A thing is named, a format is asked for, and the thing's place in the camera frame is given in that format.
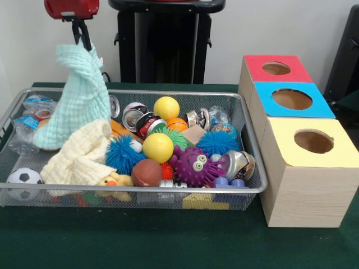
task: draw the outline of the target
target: orange spiky ball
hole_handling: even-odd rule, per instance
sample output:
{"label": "orange spiky ball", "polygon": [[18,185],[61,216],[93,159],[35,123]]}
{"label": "orange spiky ball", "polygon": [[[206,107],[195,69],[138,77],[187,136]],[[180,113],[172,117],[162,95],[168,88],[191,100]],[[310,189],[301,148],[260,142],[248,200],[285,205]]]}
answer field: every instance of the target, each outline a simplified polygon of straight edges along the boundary
{"label": "orange spiky ball", "polygon": [[174,171],[172,166],[169,164],[169,162],[162,163],[162,179],[163,180],[173,180],[174,178]]}

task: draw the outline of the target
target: circular hole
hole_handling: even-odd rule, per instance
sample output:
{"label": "circular hole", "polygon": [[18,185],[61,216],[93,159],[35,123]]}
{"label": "circular hole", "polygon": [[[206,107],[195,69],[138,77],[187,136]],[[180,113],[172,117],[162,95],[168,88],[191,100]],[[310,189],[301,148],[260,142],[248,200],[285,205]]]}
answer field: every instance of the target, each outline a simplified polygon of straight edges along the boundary
{"label": "circular hole", "polygon": [[323,154],[332,150],[334,141],[327,134],[314,130],[300,130],[294,135],[296,144],[313,153]]}
{"label": "circular hole", "polygon": [[262,69],[268,74],[276,75],[276,76],[289,74],[291,72],[289,66],[280,62],[265,63],[263,64]]}
{"label": "circular hole", "polygon": [[272,93],[272,97],[277,104],[289,109],[304,110],[313,104],[309,95],[294,89],[280,89]]}

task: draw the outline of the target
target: purple spiky ball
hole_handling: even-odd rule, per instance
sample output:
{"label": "purple spiky ball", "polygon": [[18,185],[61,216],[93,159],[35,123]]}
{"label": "purple spiky ball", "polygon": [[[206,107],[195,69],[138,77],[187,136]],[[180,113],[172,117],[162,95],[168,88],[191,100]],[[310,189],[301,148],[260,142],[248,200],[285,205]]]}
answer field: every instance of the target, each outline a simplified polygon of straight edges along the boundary
{"label": "purple spiky ball", "polygon": [[204,154],[203,150],[197,147],[182,151],[179,146],[176,146],[169,163],[174,168],[178,180],[187,183],[189,187],[206,185],[213,187],[213,181],[225,175],[225,171],[218,167],[222,162],[212,162],[208,154]]}

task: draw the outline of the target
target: white wall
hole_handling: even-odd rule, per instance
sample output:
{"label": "white wall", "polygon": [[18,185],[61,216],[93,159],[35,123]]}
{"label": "white wall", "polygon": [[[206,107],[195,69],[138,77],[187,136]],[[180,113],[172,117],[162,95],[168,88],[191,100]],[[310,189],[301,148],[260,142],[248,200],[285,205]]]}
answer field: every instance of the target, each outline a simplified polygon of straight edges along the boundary
{"label": "white wall", "polygon": [[[88,21],[90,37],[105,60],[104,70],[119,79],[117,12],[100,0]],[[355,0],[227,0],[212,15],[205,83],[237,84],[243,54],[296,54],[324,89],[349,10]],[[42,0],[1,0],[0,105],[34,81],[65,81],[55,46],[73,43],[71,24],[50,18]]]}
{"label": "white wall", "polygon": [[205,83],[236,84],[244,54],[298,55],[324,91],[355,0],[227,0],[212,15]]}

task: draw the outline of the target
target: yellow ball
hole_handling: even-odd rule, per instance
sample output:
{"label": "yellow ball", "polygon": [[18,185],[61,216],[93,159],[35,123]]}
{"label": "yellow ball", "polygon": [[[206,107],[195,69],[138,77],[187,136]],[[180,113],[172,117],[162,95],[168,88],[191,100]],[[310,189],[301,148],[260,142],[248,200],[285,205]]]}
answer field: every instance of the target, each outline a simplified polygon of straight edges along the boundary
{"label": "yellow ball", "polygon": [[162,164],[168,161],[173,155],[173,142],[163,133],[153,133],[144,141],[142,148],[147,158]]}
{"label": "yellow ball", "polygon": [[153,110],[162,119],[169,120],[178,117],[180,106],[174,98],[165,96],[156,101]]}

